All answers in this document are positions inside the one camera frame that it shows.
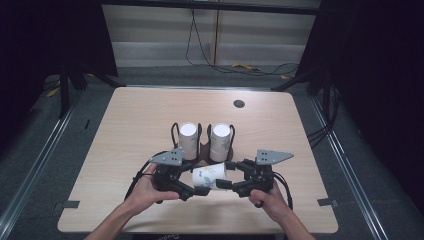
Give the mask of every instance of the gray floor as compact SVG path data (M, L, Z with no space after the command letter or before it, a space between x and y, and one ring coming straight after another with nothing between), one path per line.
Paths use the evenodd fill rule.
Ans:
M288 71L286 66L281 71ZM263 66L272 71L275 66ZM207 66L119 68L119 81L129 85L242 87L269 89L284 83L279 76L253 77L234 73L219 73ZM43 174L17 219L8 239L81 239L86 234L68 234L57 230L61 210L57 203L67 200L84 158L90 148L113 89L97 79L87 77L86 91L81 93L74 114ZM288 92L294 97L306 133L321 127L311 99L306 95L307 83L296 84ZM0 211L3 212L24 181L51 131L58 121L60 96L43 93L28 115L26 124L16 134L15 141L0 156ZM335 123L335 133L346 157L361 183L387 239L424 239L424 221L398 182L378 161L367 145L349 112L341 104ZM378 239L364 218L358 202L346 180L334 152L325 139L313 149L324 185L334 207L339 230L334 234L315 234L318 239ZM122 234L120 239L131 239Z

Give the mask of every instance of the white cup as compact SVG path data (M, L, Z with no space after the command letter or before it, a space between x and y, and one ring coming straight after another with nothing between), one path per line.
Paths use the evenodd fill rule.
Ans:
M218 123L212 128L211 151L215 153L228 153L230 149L230 126L225 123Z
M193 160L197 157L197 126L194 123L183 123L179 129L178 146L181 147L183 158Z
M228 151L224 153L218 153L212 149L209 150L209 158L215 162L223 162L227 160L227 156L228 156Z
M209 165L193 169L193 185L195 187L209 187L220 190L216 187L216 179L227 179L225 163Z

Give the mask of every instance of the cup with black clip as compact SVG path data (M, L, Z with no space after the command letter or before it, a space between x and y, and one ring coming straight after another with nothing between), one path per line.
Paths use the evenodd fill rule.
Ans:
M178 142L174 137L174 129L178 133ZM191 122L186 122L178 126L178 123L174 123L171 127L171 137L174 144L174 148L181 148L183 159L190 162L191 164L197 164L201 159L199 158L200 153L200 136L202 134L202 125Z

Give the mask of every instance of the wrist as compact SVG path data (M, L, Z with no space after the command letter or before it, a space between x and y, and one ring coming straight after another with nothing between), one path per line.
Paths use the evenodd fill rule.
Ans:
M126 200L123 203L121 203L117 208L119 209L119 212L121 213L122 217L124 218L132 218L135 215L140 214L142 211L138 210L136 203L134 203L131 200Z

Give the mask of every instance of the person's left hand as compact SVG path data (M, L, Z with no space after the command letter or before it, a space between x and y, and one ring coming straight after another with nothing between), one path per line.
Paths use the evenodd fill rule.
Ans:
M144 174L153 174L156 166L157 164L155 163L150 164ZM140 214L155 202L180 198L176 192L159 192L154 188L152 181L153 176L143 175L140 180L138 180L131 195L125 200L124 204L129 205L133 216Z

